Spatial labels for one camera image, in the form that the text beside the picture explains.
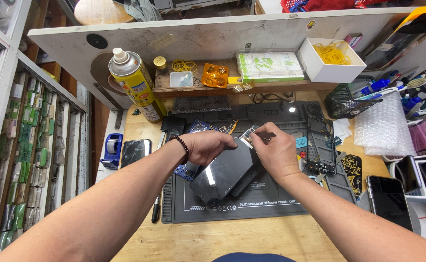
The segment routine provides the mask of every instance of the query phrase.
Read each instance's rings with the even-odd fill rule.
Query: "wooden stool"
[[[75,18],[81,25],[102,25],[134,22],[124,6],[112,0],[80,0],[75,6]]]

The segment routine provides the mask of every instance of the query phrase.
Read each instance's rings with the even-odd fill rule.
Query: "blue cable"
[[[309,2],[309,0],[299,0],[299,1],[295,2],[294,6],[289,8],[289,12],[291,12],[291,13],[306,12],[303,9],[303,6],[305,6],[308,2]]]

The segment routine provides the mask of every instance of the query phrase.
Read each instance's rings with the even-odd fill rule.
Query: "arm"
[[[309,211],[348,261],[426,261],[425,238],[347,202],[303,174],[292,136],[274,123],[256,132],[276,134],[268,145],[251,134],[263,166]]]
[[[209,164],[224,149],[237,147],[232,136],[217,131],[180,137],[196,164]],[[184,157],[181,143],[169,141],[50,213],[1,252],[0,261],[109,261],[138,229]]]

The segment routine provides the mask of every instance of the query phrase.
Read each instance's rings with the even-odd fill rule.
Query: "beaded bracelet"
[[[173,139],[179,141],[182,144],[182,146],[184,147],[184,149],[185,149],[185,158],[184,158],[184,161],[181,164],[186,164],[187,161],[189,161],[189,149],[187,148],[187,146],[185,145],[184,141],[182,141],[182,139],[180,137],[178,137],[178,136],[172,136],[169,139],[169,141],[171,141]]]

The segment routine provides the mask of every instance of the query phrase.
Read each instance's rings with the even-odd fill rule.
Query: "forearm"
[[[183,160],[178,141],[118,170],[70,200],[0,253],[17,261],[109,261],[138,229]]]
[[[280,185],[315,218],[348,261],[426,261],[426,239],[336,196],[303,173]]]

